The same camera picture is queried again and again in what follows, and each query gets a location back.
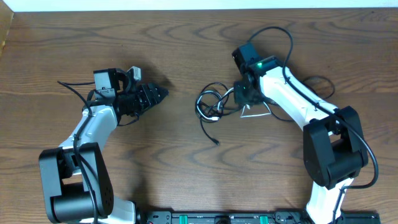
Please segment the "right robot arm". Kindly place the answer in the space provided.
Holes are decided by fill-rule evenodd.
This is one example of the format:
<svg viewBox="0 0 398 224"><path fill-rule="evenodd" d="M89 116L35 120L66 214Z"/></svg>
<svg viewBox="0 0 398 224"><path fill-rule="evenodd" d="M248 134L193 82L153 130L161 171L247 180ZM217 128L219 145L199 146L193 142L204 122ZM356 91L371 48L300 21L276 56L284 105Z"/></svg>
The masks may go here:
<svg viewBox="0 0 398 224"><path fill-rule="evenodd" d="M275 56L261 57L252 43L232 58L242 75L234 83L240 105L273 102L303 131L303 162L313 180L305 213L312 223L368 223L370 216L345 213L341 204L354 179L369 162L358 113L321 99L298 81Z"/></svg>

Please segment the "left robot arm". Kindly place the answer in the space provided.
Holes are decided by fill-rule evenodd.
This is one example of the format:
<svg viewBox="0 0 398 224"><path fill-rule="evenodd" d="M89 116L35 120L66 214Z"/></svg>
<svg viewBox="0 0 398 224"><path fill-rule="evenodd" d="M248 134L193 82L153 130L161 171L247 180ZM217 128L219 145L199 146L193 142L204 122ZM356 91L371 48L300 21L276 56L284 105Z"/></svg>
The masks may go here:
<svg viewBox="0 0 398 224"><path fill-rule="evenodd" d="M82 118L58 147L39 156L47 218L52 223L145 223L132 201L115 196L102 151L123 116L134 122L168 94L156 83L141 84L141 69L95 70L82 98Z"/></svg>

